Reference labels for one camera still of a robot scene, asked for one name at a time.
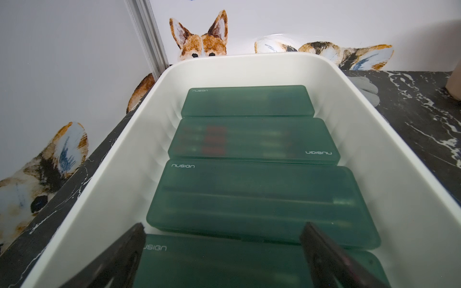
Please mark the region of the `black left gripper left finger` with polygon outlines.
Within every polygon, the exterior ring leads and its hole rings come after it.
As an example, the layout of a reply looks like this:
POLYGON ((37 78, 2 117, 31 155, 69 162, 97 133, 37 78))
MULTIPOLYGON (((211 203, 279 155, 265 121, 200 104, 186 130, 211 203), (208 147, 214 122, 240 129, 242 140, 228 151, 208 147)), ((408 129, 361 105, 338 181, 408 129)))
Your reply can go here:
POLYGON ((61 286, 63 288, 131 288, 145 241, 144 226, 142 223, 136 223, 61 286))

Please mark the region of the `white storage tray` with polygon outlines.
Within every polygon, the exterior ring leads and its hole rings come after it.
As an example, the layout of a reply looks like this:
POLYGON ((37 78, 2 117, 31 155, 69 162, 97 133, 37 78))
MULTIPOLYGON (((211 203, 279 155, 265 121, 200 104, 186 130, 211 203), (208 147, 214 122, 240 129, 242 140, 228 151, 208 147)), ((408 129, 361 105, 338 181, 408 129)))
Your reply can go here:
POLYGON ((461 285, 461 208, 331 61, 302 52, 196 58, 169 67, 133 114, 23 283, 57 288, 145 223, 194 87, 304 85, 352 170, 394 288, 461 285))

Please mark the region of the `green pencil case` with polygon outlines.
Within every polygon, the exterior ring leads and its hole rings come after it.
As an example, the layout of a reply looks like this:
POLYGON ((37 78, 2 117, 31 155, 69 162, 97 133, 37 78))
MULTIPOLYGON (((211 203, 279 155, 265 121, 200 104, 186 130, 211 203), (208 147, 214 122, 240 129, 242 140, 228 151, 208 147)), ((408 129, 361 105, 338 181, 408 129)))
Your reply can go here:
POLYGON ((340 153, 320 118, 196 117, 180 121, 170 158, 338 165, 340 153))
MULTIPOLYGON (((148 235, 133 285, 136 288, 315 288, 300 235, 295 245, 148 235)), ((343 249, 390 286, 374 254, 343 249)))
POLYGON ((308 116, 315 114, 303 85, 191 88, 181 116, 308 116))
POLYGON ((171 159, 146 220, 165 232, 286 244, 312 222, 344 248, 381 244, 344 166, 171 159))

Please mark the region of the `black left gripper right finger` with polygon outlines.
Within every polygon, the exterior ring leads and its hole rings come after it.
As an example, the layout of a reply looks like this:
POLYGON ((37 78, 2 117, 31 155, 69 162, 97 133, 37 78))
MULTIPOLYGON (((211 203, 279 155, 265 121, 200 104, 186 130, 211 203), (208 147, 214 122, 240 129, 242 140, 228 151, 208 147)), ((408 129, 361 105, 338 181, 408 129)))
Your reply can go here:
POLYGON ((305 224, 300 242, 314 287, 336 288, 339 284, 344 288, 388 287, 314 223, 305 224))

